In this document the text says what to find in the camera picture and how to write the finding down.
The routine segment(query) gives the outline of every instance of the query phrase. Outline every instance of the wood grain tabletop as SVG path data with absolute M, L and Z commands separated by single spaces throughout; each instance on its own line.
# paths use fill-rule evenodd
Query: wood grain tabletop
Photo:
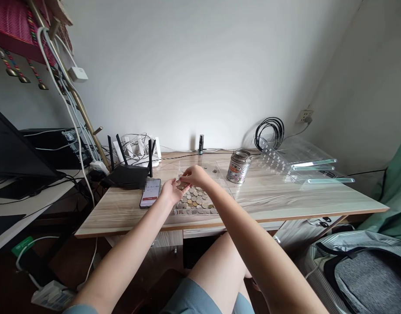
M 177 177 L 180 160 L 202 164 L 216 161 L 221 176 L 226 177 L 232 152 L 164 153 L 153 177 L 161 184 Z M 234 199 L 258 222 L 299 218 L 341 216 L 384 212 L 385 205 L 343 184 L 304 184 L 286 182 L 285 176 L 263 169 L 256 155 L 243 184 L 226 180 Z M 141 190 L 110 188 L 76 232 L 76 237 L 124 234 L 135 226 L 147 209 L 140 209 Z M 161 231 L 210 228 L 223 225 L 217 215 L 175 215 L 174 211 Z

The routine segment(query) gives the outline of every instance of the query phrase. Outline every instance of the desk surface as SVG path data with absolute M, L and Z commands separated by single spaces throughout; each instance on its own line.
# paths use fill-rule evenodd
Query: desk surface
M 78 172 L 78 170 L 60 170 L 66 174 L 75 176 L 75 177 L 83 177 L 82 171 Z M 13 180 L 8 180 L 3 184 L 0 184 L 0 188 L 12 183 Z M 74 186 L 72 182 L 65 182 L 63 184 L 54 186 L 53 188 L 48 188 L 43 190 L 38 195 L 25 199 L 24 201 L 0 205 L 0 216 L 7 215 L 21 215 L 26 214 L 27 217 L 15 223 L 8 230 L 3 232 L 0 235 L 0 249 L 9 242 L 15 235 L 17 235 L 20 231 L 26 228 L 32 221 L 34 221 L 40 214 L 42 214 L 48 207 L 61 198 L 68 190 L 70 190 Z M 9 203 L 14 200 L 0 198 L 0 203 Z
M 154 178 L 161 183 L 177 176 L 180 160 L 197 164 L 199 161 L 217 161 L 225 177 L 231 153 L 203 154 L 178 159 L 163 159 L 154 168 Z M 163 158 L 174 158 L 188 153 L 164 153 Z M 283 176 L 259 168 L 253 161 L 244 184 L 227 184 L 235 200 L 258 222 L 299 218 L 353 215 L 388 210 L 385 205 L 343 184 L 299 185 L 284 182 Z M 146 209 L 139 208 L 141 190 L 110 188 L 90 213 L 76 237 L 96 237 L 123 234 L 135 226 Z M 170 213 L 161 231 L 209 228 L 223 225 L 216 215 L 183 216 Z

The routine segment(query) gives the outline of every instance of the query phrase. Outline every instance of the electrical outlet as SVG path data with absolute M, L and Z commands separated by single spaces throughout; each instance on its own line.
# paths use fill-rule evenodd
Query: electrical outlet
M 301 110 L 299 112 L 298 118 L 296 118 L 295 123 L 305 123 L 305 118 L 312 116 L 314 113 L 314 110 Z

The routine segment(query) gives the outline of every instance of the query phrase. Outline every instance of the smartphone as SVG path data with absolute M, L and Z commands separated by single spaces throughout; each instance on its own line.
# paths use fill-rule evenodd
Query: smartphone
M 160 194 L 160 183 L 160 179 L 147 178 L 139 208 L 149 208 L 154 204 Z

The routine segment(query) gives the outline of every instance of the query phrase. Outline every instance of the gray shorts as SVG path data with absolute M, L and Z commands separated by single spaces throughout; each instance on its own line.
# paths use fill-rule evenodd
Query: gray shorts
M 254 314 L 250 302 L 239 293 L 235 301 L 234 314 Z M 161 314 L 221 314 L 211 297 L 196 282 L 184 278 Z M 70 307 L 64 314 L 98 314 L 87 304 Z

